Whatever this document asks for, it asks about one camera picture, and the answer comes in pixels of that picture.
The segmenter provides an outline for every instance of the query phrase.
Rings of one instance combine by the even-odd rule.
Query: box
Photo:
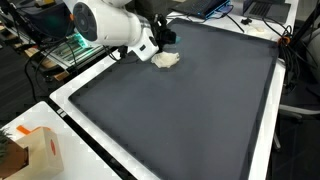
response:
[[[8,180],[46,180],[63,171],[57,135],[39,128],[16,141],[29,150],[29,165],[6,178]]]

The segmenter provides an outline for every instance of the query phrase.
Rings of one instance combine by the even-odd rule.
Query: gray mat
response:
[[[170,69],[131,56],[71,96],[162,179],[246,179],[277,56],[271,42],[175,20]]]

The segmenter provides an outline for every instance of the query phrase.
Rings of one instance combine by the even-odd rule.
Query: white table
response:
[[[286,24],[294,26],[295,16],[297,12],[299,0],[287,0],[291,3],[291,10]],[[234,11],[230,16],[240,23],[241,19],[244,19],[241,14],[239,7],[242,7],[241,3],[233,3],[235,6]],[[171,13],[169,16],[178,15],[179,13]],[[204,23],[209,26],[227,29],[234,32],[242,33],[239,28],[228,18],[219,20],[209,20]],[[250,36],[260,37],[263,39],[276,41],[279,37],[270,31],[268,27],[258,20],[253,20],[251,26],[260,27],[264,29],[264,32],[257,32],[255,28],[241,25],[245,30],[245,33]],[[271,23],[271,26],[283,32],[283,29],[276,24]],[[92,123],[85,115],[83,115],[69,100],[68,97],[73,94],[76,90],[81,88],[87,82],[95,78],[105,69],[110,67],[115,61],[106,57],[96,63],[94,66],[83,72],[75,79],[55,91],[50,95],[50,98],[58,104],[72,119],[76,121],[81,127],[85,129],[95,140],[101,144],[114,158],[116,158],[128,171],[130,171],[139,180],[158,179],[152,172],[138,162],[133,156],[127,153],[119,144],[112,140],[107,134],[100,130],[94,123]],[[275,67],[274,75],[265,106],[265,111],[262,117],[260,132],[253,155],[253,161],[251,165],[250,180],[264,180],[268,168],[269,155],[272,146],[272,140],[275,130],[276,118],[280,103],[281,91],[283,86],[283,80],[285,76],[285,67],[278,61]]]
[[[36,104],[4,127],[8,128],[13,140],[23,137],[23,134],[16,130],[19,125],[29,130],[45,126],[57,134],[64,171],[53,180],[121,180],[45,102]]]

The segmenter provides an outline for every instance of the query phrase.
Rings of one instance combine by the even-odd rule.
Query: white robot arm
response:
[[[124,5],[131,0],[65,0],[75,27],[89,42],[107,46],[128,46],[146,61],[159,50],[150,24],[130,13]]]

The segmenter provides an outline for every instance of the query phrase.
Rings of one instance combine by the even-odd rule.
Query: white cloth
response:
[[[180,60],[179,53],[162,52],[155,54],[151,62],[158,66],[158,68],[170,68]]]

